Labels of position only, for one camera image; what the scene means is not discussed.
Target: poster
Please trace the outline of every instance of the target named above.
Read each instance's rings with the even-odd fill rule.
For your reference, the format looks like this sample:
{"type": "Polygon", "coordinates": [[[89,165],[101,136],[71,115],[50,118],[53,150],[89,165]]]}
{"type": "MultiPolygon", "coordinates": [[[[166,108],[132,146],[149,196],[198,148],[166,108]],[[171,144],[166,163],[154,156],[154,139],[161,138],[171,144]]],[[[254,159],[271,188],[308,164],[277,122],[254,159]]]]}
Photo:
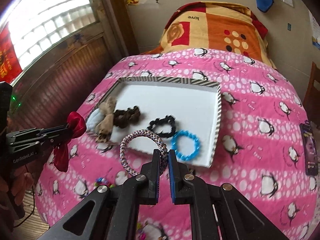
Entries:
{"type": "Polygon", "coordinates": [[[10,84],[21,72],[7,23],[0,33],[0,82],[6,81],[10,84]]]}
{"type": "Polygon", "coordinates": [[[311,23],[311,29],[312,29],[312,43],[318,49],[320,49],[320,26],[310,11],[309,11],[309,16],[310,16],[310,23],[311,23]]]}

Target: striped tray border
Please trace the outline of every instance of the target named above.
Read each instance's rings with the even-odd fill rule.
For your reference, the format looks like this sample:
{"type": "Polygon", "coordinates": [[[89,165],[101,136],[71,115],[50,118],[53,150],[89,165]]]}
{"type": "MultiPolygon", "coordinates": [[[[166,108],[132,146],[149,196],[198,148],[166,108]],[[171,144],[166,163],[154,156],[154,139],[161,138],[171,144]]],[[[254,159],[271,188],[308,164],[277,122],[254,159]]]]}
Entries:
{"type": "Polygon", "coordinates": [[[113,90],[121,83],[123,82],[137,82],[137,81],[142,81],[142,82],[167,82],[167,83],[177,83],[177,84],[189,84],[189,85],[197,85],[197,86],[205,86],[205,87],[211,87],[217,88],[217,94],[218,94],[218,114],[217,114],[217,125],[216,125],[216,130],[215,130],[215,135],[214,135],[214,141],[213,141],[213,147],[212,147],[212,154],[210,158],[210,163],[209,167],[212,165],[213,161],[213,156],[214,152],[217,146],[217,141],[218,141],[218,135],[219,135],[219,129],[220,129],[220,122],[221,122],[221,107],[222,107],[222,102],[221,102],[221,86],[219,82],[215,81],[206,81],[206,80],[199,80],[199,79],[193,79],[193,78],[179,78],[179,77],[123,77],[119,78],[113,86],[105,93],[105,95],[100,99],[100,101],[95,105],[95,107],[92,109],[90,114],[96,110],[99,105],[104,102],[108,96],[113,92],[113,90]]]}

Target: white tray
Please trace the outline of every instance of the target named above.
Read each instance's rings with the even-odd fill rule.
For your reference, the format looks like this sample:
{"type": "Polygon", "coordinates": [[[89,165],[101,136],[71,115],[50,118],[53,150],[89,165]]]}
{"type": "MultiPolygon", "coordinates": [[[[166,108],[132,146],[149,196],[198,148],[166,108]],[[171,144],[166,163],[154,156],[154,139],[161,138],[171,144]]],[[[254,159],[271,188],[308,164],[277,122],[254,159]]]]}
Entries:
{"type": "MultiPolygon", "coordinates": [[[[126,110],[128,107],[138,106],[141,112],[138,124],[131,124],[124,129],[114,126],[112,142],[121,143],[126,135],[136,130],[147,129],[152,120],[172,115],[177,131],[188,130],[200,139],[201,148],[198,156],[186,163],[207,168],[211,166],[221,116],[218,82],[174,77],[120,78],[93,111],[110,95],[117,99],[116,109],[126,110]]],[[[162,128],[164,132],[171,129],[162,128]]],[[[162,128],[158,127],[156,132],[161,132],[162,128]]],[[[171,138],[163,140],[168,150],[171,149],[171,138]]],[[[189,138],[180,137],[178,146],[179,151],[186,155],[194,151],[194,142],[189,138]]],[[[132,140],[129,147],[152,154],[157,145],[152,140],[141,137],[132,140]]]]}

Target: braided hair tie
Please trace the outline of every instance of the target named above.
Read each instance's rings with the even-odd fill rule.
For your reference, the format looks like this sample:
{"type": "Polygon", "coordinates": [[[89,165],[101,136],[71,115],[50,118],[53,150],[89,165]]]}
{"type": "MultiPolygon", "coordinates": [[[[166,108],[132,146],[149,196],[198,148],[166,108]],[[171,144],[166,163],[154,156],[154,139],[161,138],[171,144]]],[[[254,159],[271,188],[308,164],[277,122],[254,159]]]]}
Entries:
{"type": "Polygon", "coordinates": [[[168,165],[168,150],[166,144],[163,140],[156,135],[155,133],[148,131],[148,130],[138,130],[135,131],[122,140],[120,144],[120,162],[123,168],[131,175],[136,176],[139,173],[136,172],[133,168],[131,168],[128,164],[128,161],[125,157],[125,151],[127,150],[127,145],[129,142],[137,137],[148,137],[149,139],[153,140],[159,147],[160,150],[160,175],[162,175],[167,168],[168,165]]]}
{"type": "Polygon", "coordinates": [[[176,127],[176,124],[175,124],[174,117],[172,115],[167,115],[163,119],[157,118],[157,119],[151,121],[149,123],[148,130],[151,131],[151,132],[154,132],[156,135],[158,135],[161,138],[170,138],[170,137],[174,136],[174,134],[176,133],[177,127],[176,127]],[[154,126],[163,125],[163,124],[170,125],[171,126],[171,132],[169,132],[169,133],[163,133],[163,132],[156,133],[156,132],[154,132],[154,126]]]}

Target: pink bedspread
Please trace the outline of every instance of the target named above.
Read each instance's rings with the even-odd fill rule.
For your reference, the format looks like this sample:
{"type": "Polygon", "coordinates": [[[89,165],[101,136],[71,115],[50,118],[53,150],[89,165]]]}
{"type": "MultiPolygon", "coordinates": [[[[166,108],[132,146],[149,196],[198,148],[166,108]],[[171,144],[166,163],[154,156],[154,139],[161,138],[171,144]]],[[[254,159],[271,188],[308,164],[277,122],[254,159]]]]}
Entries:
{"type": "MultiPolygon", "coordinates": [[[[94,89],[78,112],[86,118],[120,77],[154,75],[215,80],[221,83],[222,120],[212,167],[197,171],[207,183],[233,184],[290,239],[303,239],[316,206],[317,185],[305,175],[299,124],[307,115],[293,86],[261,62],[214,49],[188,49],[163,55],[131,56],[117,63],[94,89]]],[[[84,134],[69,144],[67,173],[44,166],[36,193],[39,213],[56,223],[94,189],[95,179],[111,183],[126,178],[119,147],[100,151],[84,134]]],[[[150,161],[130,151],[129,164],[140,170],[150,161]]],[[[191,239],[189,207],[171,202],[168,170],[160,179],[156,206],[141,206],[139,221],[146,240],[191,239]]]]}

